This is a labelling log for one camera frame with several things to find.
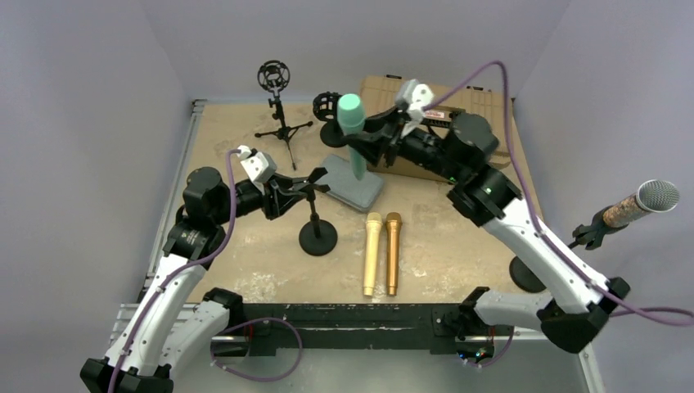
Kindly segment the gold microphone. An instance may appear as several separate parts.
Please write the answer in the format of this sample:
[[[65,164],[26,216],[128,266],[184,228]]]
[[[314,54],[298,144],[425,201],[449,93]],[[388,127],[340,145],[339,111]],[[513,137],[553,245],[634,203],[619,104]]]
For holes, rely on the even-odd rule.
[[[390,212],[385,219],[387,235],[386,293],[396,296],[399,288],[399,251],[402,217],[397,212]]]

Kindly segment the black stand for green microphone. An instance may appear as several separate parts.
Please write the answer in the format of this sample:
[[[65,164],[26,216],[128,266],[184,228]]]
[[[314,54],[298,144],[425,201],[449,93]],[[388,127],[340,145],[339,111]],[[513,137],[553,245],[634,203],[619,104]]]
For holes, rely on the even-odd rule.
[[[315,206],[315,196],[311,195],[306,199],[309,203],[311,214],[309,222],[300,230],[299,243],[304,252],[312,256],[327,255],[334,250],[338,241],[338,234],[335,226],[321,219]]]

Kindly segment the cream microphone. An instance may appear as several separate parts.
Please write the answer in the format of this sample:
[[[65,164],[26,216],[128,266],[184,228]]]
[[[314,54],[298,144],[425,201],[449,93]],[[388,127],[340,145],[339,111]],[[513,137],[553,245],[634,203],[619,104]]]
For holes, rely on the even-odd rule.
[[[363,294],[373,296],[376,285],[376,268],[378,262],[379,241],[382,229],[382,217],[377,212],[370,212],[366,220],[366,245],[364,250]]]

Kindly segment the black round base shockmount stand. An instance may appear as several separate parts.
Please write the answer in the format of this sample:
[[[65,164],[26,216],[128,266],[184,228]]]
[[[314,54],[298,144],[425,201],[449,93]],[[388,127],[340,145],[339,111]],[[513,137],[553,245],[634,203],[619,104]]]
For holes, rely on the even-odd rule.
[[[336,120],[337,103],[341,97],[342,95],[336,92],[324,92],[313,99],[313,115],[323,122],[319,132],[320,139],[332,148],[345,146],[342,141],[343,132]]]

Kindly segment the mint green microphone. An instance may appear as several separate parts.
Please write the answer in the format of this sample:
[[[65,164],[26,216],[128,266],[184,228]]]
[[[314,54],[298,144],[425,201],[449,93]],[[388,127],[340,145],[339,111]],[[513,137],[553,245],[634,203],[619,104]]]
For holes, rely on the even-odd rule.
[[[345,137],[361,133],[366,118],[366,113],[359,95],[348,93],[338,100],[336,119]],[[367,171],[366,161],[352,147],[349,148],[349,162],[354,177],[361,181]]]

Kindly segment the silver head patterned microphone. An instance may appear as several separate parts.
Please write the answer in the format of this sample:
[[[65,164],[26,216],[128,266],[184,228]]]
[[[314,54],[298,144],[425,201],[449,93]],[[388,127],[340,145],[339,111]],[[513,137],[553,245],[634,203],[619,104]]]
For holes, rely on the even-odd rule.
[[[637,191],[607,208],[602,221],[611,228],[621,228],[650,214],[673,210],[680,201],[680,192],[671,182],[652,179],[642,183]]]

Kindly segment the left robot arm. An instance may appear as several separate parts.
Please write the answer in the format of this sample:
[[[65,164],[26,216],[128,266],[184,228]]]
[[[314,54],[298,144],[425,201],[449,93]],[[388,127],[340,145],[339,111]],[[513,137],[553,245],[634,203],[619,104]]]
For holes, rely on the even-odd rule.
[[[232,184],[209,166],[188,175],[152,284],[106,354],[87,359],[80,371],[88,391],[171,392],[176,373],[214,336],[239,335],[250,344],[261,326],[276,322],[274,317],[248,319],[241,296],[214,288],[190,318],[177,323],[188,296],[230,242],[237,218],[259,210],[276,219],[329,189],[318,182],[327,174],[323,167],[289,178],[257,160],[251,164],[260,174]]]

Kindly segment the black tripod mic stand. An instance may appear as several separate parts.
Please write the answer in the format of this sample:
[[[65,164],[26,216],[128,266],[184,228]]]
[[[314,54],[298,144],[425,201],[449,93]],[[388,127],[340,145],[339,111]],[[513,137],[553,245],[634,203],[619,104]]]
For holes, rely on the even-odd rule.
[[[313,125],[313,121],[310,120],[296,126],[289,126],[286,123],[286,116],[281,100],[281,92],[288,86],[290,80],[291,72],[288,66],[282,61],[269,60],[264,62],[259,67],[257,72],[258,84],[264,91],[273,95],[272,98],[268,99],[268,106],[271,109],[274,109],[272,118],[279,121],[280,127],[274,131],[255,133],[255,137],[261,138],[268,135],[274,135],[278,140],[283,141],[286,144],[286,148],[289,152],[292,169],[297,170],[297,164],[291,150],[290,142],[299,129],[311,127]]]

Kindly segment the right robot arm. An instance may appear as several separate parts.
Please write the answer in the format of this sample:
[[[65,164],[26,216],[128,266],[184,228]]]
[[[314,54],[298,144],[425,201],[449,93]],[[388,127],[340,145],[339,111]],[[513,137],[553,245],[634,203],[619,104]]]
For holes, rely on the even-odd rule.
[[[628,283],[605,277],[556,243],[529,199],[489,163],[498,139],[484,117],[458,114],[443,137],[421,129],[406,132],[406,119],[397,108],[337,117],[343,141],[367,162],[402,159],[447,178],[455,210],[504,243],[547,290],[532,296],[478,287],[461,304],[462,327],[471,333],[492,325],[528,328],[566,352],[579,353],[629,293]]]

